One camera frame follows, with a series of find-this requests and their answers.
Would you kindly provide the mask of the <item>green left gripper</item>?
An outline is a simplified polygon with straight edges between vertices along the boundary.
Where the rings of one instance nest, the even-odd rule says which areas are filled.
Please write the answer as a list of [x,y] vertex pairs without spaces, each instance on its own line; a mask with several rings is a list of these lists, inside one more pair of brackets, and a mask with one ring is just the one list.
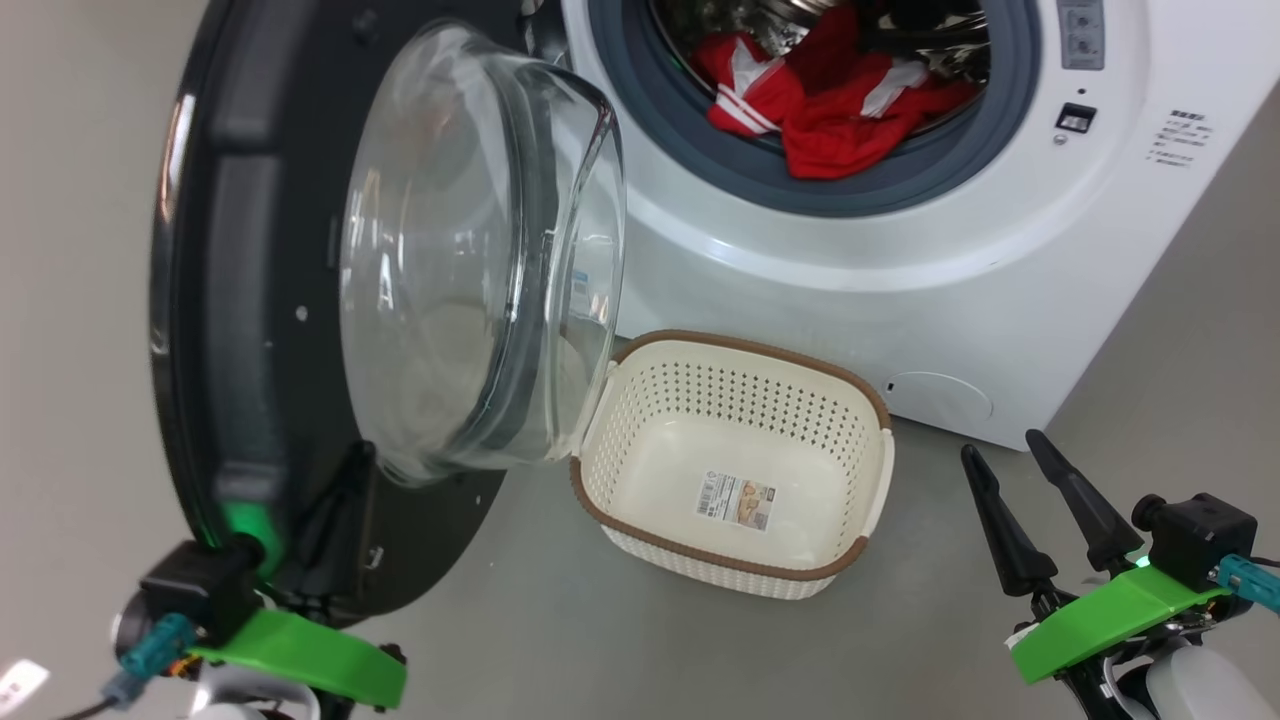
[[[300,519],[294,539],[298,596],[348,594],[358,575],[376,450],[352,445],[320,496]],[[301,615],[260,609],[218,647],[191,653],[206,664],[257,671],[372,708],[398,708],[407,685],[399,656]]]

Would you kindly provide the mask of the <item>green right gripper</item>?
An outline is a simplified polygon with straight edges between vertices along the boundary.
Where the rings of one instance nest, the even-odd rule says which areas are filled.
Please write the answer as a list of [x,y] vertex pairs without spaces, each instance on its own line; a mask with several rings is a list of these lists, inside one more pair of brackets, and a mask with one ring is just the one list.
[[1018,675],[1028,685],[1062,683],[1088,719],[1153,719],[1146,705],[1123,693],[1116,665],[1211,626],[1212,607],[1228,592],[1194,592],[1153,566],[1134,569],[1129,555],[1144,541],[1129,521],[1044,432],[1029,429],[1025,441],[1075,520],[1093,570],[1120,575],[1083,596],[1053,585],[1056,564],[1030,542],[1004,502],[978,447],[963,446],[963,470],[1001,589],[1010,597],[1030,594],[1036,620],[1010,638]]

